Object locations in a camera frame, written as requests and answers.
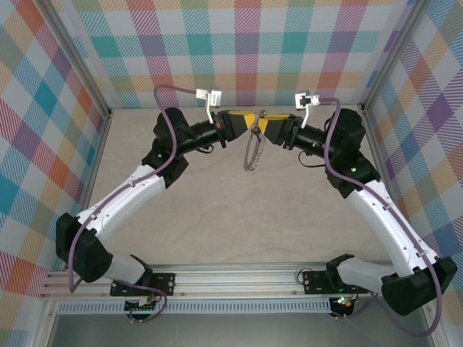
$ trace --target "metal chain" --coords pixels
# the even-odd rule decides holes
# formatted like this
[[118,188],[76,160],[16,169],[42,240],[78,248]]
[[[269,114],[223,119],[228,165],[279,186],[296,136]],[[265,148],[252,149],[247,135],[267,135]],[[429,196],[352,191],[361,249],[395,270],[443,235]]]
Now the metal chain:
[[[264,144],[266,143],[266,138],[263,136],[261,130],[259,129],[259,119],[266,116],[266,112],[262,110],[257,117],[255,117],[254,123],[251,126],[251,135],[247,141],[246,153],[245,153],[245,171],[254,171],[257,167],[257,163],[260,160],[260,157],[263,152]],[[252,138],[255,137],[255,146],[252,152],[251,159],[249,159],[249,152],[251,148]]]

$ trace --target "perforated metal strip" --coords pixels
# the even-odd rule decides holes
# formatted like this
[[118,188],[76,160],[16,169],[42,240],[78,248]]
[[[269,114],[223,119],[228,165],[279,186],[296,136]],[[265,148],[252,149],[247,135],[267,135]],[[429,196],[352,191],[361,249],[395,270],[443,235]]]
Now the perforated metal strip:
[[[137,309],[153,313],[151,310]],[[329,299],[171,300],[164,314],[330,313]],[[124,301],[62,301],[58,314],[121,314]]]

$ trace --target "beige floor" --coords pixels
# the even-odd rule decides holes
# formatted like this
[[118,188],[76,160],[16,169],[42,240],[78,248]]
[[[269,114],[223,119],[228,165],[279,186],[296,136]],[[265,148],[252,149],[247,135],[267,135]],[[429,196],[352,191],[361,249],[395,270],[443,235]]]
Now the beige floor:
[[[261,108],[248,108],[258,111]],[[267,107],[269,114],[292,107]],[[315,108],[322,127],[331,106]],[[185,108],[190,124],[206,120]],[[125,180],[148,153],[158,111],[114,114],[92,202]],[[106,244],[151,264],[327,261],[343,253],[364,260],[388,255],[360,214],[334,190],[322,168],[303,168],[298,150],[267,142],[256,171],[243,170],[248,134],[210,155],[190,153],[182,177],[128,218]],[[371,158],[368,144],[362,146]],[[321,163],[306,158],[307,163]]]

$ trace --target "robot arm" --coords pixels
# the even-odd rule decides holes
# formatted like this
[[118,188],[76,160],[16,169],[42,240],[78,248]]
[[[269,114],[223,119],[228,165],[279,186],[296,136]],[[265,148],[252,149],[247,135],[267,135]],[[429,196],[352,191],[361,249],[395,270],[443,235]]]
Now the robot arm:
[[[269,116],[259,120],[261,132],[275,145],[287,150],[297,147],[308,155],[323,158],[326,132],[305,124],[305,119],[293,115]],[[405,234],[398,221],[390,214],[393,209],[408,226],[412,237],[422,247],[430,260],[444,292],[456,273],[456,265],[450,257],[441,259],[413,230],[406,218],[389,197],[384,183],[373,165],[360,152],[365,135],[361,118],[355,111],[341,109],[334,129],[329,151],[331,166],[339,173],[355,179],[388,202],[384,207],[365,189],[335,177],[326,170],[333,188],[350,201],[370,224],[391,258],[392,267],[363,262],[351,254],[345,254],[327,264],[326,277],[334,291],[341,285],[363,287],[382,293],[388,305],[397,313],[407,315],[436,297],[430,270],[414,244]]]
[[77,240],[73,270],[85,281],[93,282],[101,277],[151,287],[152,270],[141,260],[112,255],[104,243],[117,227],[150,198],[169,188],[188,167],[184,155],[197,149],[235,140],[250,126],[253,113],[222,111],[211,114],[211,121],[190,126],[177,108],[166,110],[177,137],[177,152],[174,160],[158,174],[152,174],[163,165],[171,154],[172,138],[164,118],[159,115],[154,127],[156,138],[148,155],[142,159],[135,171],[100,202],[83,210],[76,217],[63,214],[56,222],[56,255],[69,261],[72,240],[82,224],[89,220]]

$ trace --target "marble surface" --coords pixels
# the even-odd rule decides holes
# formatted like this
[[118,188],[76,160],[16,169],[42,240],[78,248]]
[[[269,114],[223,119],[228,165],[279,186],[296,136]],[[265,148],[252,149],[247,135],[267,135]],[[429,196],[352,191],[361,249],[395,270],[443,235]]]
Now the marble surface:
[[[295,111],[247,109],[262,108],[268,114]],[[323,127],[333,111],[318,106],[309,124]],[[191,125],[206,120],[202,108],[183,112]],[[92,203],[140,164],[153,141],[157,115],[156,109],[115,112]],[[325,262],[343,253],[388,260],[369,225],[328,183],[324,169],[298,163],[298,150],[267,142],[256,171],[245,172],[248,137],[242,135],[225,149],[216,145],[210,155],[187,154],[190,166],[181,178],[123,222],[106,244],[108,250],[135,254],[151,264]],[[366,140],[362,151],[371,158]]]

